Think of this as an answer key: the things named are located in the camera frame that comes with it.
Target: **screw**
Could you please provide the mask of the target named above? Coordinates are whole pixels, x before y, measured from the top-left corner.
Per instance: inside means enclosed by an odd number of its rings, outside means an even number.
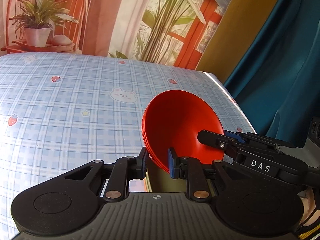
[[[119,191],[116,190],[110,190],[106,193],[106,197],[110,198],[110,199],[115,199],[115,198],[120,198],[121,197],[121,193]]]
[[[209,193],[204,190],[198,190],[195,193],[193,193],[193,195],[194,195],[194,197],[200,198],[200,199],[209,197]]]

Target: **crosshair symbol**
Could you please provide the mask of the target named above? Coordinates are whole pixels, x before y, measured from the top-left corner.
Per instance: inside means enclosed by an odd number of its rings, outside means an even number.
[[[160,199],[160,198],[162,198],[160,195],[153,195],[152,196],[154,199]]]

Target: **chair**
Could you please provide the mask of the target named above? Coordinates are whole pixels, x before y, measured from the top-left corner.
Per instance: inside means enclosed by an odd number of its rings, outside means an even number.
[[[70,49],[66,49],[67,53],[77,53],[81,54],[81,49],[79,48],[79,42],[81,35],[83,33],[88,12],[88,0],[65,0],[63,7],[70,10],[69,15],[76,18],[79,23],[69,23],[65,22],[65,28],[61,26],[56,26],[54,30],[54,35],[64,34],[66,35],[74,45]],[[9,18],[22,13],[20,9],[21,2],[17,0],[9,0],[7,5],[7,14],[6,14],[6,46],[1,48],[1,50],[6,50],[7,53],[19,53],[30,51],[26,50],[20,45],[13,45],[13,43],[22,44],[24,40],[24,31],[23,29],[16,30],[17,24],[13,24],[14,21],[9,20]],[[55,51],[55,52],[64,52],[61,51],[63,48],[61,46],[51,46],[45,47],[44,51]]]

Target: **ribbed surface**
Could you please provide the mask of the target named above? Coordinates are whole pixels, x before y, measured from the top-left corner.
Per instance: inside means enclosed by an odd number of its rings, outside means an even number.
[[[209,205],[184,193],[130,193],[119,203],[104,205],[96,219],[77,232],[58,237],[21,233],[14,240],[253,240],[222,224]],[[259,240],[296,240],[293,235]]]

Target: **teal curtain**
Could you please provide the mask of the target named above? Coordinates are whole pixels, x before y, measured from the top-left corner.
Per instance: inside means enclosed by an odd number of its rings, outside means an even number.
[[[320,0],[278,0],[225,82],[256,132],[303,147],[320,116]]]

